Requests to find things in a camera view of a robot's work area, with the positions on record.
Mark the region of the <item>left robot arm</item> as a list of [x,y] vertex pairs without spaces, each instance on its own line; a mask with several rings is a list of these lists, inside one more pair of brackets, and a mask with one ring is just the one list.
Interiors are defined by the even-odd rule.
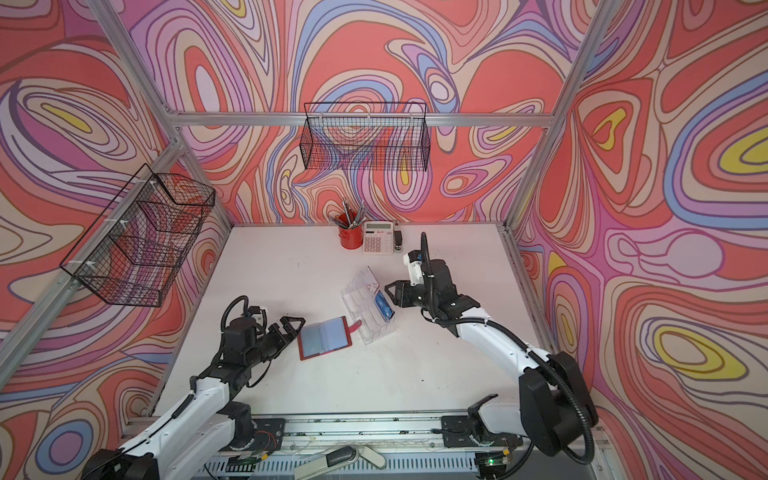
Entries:
[[236,297],[222,314],[220,341],[209,365],[189,380],[186,395],[122,446],[101,449],[83,479],[190,479],[224,448],[244,450],[255,440],[251,407],[236,397],[256,386],[253,368],[270,366],[300,336],[306,320],[283,316]]

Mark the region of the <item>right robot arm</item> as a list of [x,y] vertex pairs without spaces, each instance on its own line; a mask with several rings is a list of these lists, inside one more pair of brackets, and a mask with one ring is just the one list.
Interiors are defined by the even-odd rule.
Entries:
[[525,437],[531,449],[547,456],[564,454],[590,464],[599,416],[575,359],[534,347],[459,293],[446,262],[431,256],[427,236],[404,263],[409,277],[386,285],[390,300],[419,309],[427,322],[474,345],[517,383],[516,399],[490,394],[468,408],[468,436],[481,443],[503,434]]

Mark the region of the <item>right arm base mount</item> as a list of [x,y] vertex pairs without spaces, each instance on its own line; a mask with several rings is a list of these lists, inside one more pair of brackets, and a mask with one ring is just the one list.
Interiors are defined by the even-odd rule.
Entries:
[[447,448],[507,447],[514,450],[523,444],[518,435],[490,432],[477,416],[469,414],[442,416],[440,426],[432,432],[442,436]]

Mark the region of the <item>red leather card holder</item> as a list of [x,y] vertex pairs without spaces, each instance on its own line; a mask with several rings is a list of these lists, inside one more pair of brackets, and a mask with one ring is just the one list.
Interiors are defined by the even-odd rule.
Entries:
[[[349,325],[346,317],[340,316],[330,320],[326,320],[318,323],[312,323],[312,324],[321,325],[323,327],[324,338],[326,342],[326,351],[321,355],[312,357],[312,358],[316,358],[319,356],[330,354],[330,353],[350,347],[353,344],[351,335],[356,330],[359,329],[359,327],[361,326],[361,321],[360,320],[354,321],[351,325]],[[302,357],[300,336],[298,337],[299,358],[302,361],[312,359],[312,358]]]

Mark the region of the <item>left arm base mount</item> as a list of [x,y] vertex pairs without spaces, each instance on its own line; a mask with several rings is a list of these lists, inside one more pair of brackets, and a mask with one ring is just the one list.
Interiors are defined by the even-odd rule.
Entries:
[[256,418],[252,423],[253,432],[247,441],[237,443],[235,446],[225,446],[220,449],[220,452],[272,454],[282,448],[285,437],[285,418]]

